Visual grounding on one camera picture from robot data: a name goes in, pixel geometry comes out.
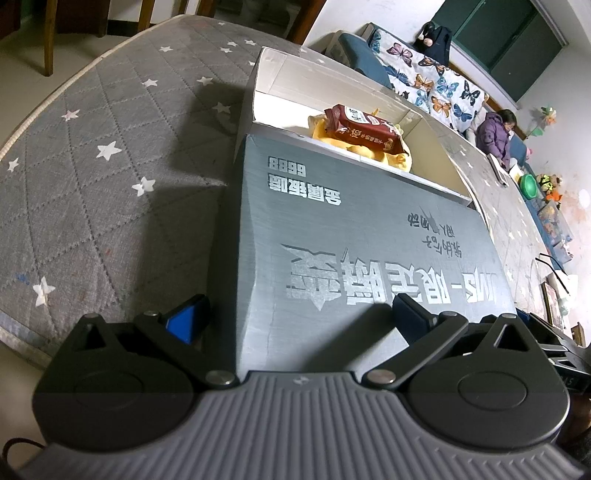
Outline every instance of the metal screw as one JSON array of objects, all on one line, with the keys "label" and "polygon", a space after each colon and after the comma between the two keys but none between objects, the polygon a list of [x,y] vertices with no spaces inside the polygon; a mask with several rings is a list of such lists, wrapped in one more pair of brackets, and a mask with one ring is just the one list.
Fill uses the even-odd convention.
[{"label": "metal screw", "polygon": [[390,370],[376,369],[368,373],[368,380],[376,385],[389,385],[396,380],[396,375]]},{"label": "metal screw", "polygon": [[234,382],[234,380],[236,380],[236,375],[226,372],[225,370],[211,370],[205,375],[205,380],[212,385],[224,387]]}]

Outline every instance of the white wall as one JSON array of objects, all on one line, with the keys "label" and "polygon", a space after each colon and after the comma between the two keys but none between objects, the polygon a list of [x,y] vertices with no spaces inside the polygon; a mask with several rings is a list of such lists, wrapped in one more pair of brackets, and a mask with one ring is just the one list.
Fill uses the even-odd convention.
[{"label": "white wall", "polygon": [[567,273],[579,275],[579,305],[569,316],[571,324],[581,322],[587,338],[591,336],[591,208],[579,203],[579,191],[591,193],[591,148],[589,148],[589,112],[591,96],[586,94],[585,79],[591,77],[591,56],[575,46],[565,48],[524,95],[517,113],[519,124],[531,130],[532,111],[551,105],[558,112],[557,123],[542,137],[532,137],[527,145],[534,153],[530,159],[536,173],[557,174],[564,178],[561,211],[575,240],[571,243],[575,258],[565,265]]},{"label": "white wall", "polygon": [[[164,20],[177,15],[180,1],[181,0],[156,0],[154,3],[154,12],[152,13],[151,23],[163,22]],[[197,10],[198,4],[199,0],[189,0],[189,3],[187,4],[187,13],[194,14]],[[141,5],[141,0],[111,0],[109,19],[137,22],[139,20]]]},{"label": "white wall", "polygon": [[360,33],[370,22],[406,42],[433,18],[444,0],[327,0],[304,45],[324,50],[338,30]]}]

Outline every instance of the woman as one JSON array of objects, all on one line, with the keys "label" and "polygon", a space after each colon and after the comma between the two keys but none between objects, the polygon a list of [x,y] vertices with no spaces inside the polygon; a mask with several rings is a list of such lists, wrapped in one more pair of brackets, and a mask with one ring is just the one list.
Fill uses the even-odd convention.
[{"label": "woman", "polygon": [[511,158],[509,147],[509,132],[516,124],[517,118],[511,110],[489,112],[476,133],[476,146],[485,154],[495,156],[506,171],[517,163],[516,159]]}]

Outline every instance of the black plush toy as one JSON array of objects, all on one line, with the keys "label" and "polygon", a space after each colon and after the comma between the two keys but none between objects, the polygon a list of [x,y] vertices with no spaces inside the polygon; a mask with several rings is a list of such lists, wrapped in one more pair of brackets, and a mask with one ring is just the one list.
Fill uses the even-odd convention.
[{"label": "black plush toy", "polygon": [[437,27],[435,23],[429,22],[421,30],[413,48],[448,67],[451,45],[452,31],[447,27]]}]

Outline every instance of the stuffed toy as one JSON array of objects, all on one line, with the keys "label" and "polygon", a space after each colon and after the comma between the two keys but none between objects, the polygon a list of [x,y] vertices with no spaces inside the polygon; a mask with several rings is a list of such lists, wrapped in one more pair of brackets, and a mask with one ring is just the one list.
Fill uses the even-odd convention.
[{"label": "stuffed toy", "polygon": [[540,190],[546,194],[546,202],[554,200],[559,202],[562,195],[558,193],[558,187],[562,183],[562,179],[557,175],[538,175],[535,178],[540,184]]}]

